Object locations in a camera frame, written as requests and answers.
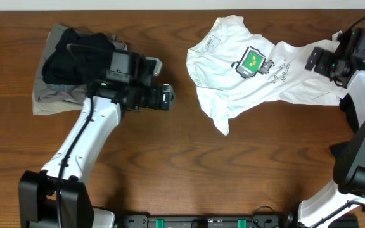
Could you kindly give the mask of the white printed t-shirt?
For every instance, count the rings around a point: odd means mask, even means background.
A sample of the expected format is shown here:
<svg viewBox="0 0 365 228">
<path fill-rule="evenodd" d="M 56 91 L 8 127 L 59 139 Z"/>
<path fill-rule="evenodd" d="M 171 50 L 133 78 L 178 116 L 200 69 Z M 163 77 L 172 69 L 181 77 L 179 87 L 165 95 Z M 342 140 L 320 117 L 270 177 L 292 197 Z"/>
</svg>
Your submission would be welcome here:
<svg viewBox="0 0 365 228">
<path fill-rule="evenodd" d="M 263 102 L 337 106 L 347 91 L 305 69 L 314 48 L 334 51 L 337 41 L 302 47 L 273 44 L 251 33 L 241 16 L 216 19 L 210 32 L 188 49 L 186 68 L 202 111 L 224 135 L 229 120 Z"/>
</svg>

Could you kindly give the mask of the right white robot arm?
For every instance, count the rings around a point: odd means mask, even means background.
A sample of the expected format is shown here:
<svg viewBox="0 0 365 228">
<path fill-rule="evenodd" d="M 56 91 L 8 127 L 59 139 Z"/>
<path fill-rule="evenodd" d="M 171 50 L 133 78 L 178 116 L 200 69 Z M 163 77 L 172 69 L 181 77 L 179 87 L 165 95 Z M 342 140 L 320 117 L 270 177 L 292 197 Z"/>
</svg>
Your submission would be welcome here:
<svg viewBox="0 0 365 228">
<path fill-rule="evenodd" d="M 306 69 L 334 80 L 347 90 L 345 100 L 355 111 L 357 130 L 349 142 L 331 146 L 333 179 L 302 201 L 287 227 L 344 227 L 343 216 L 361 207 L 365 213 L 365 47 L 332 53 L 314 48 Z"/>
</svg>

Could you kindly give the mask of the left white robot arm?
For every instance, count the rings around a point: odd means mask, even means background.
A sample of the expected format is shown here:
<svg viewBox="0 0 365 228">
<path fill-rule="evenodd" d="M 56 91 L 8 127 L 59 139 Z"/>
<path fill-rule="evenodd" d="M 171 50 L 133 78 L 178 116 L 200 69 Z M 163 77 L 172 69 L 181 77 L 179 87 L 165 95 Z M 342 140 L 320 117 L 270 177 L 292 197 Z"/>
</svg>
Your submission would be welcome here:
<svg viewBox="0 0 365 228">
<path fill-rule="evenodd" d="M 69 135 L 40 172 L 26 171 L 18 185 L 21 227 L 115 227 L 115 214 L 92 205 L 87 184 L 108 136 L 124 111 L 168 111 L 171 85 L 102 82 L 93 87 Z"/>
</svg>

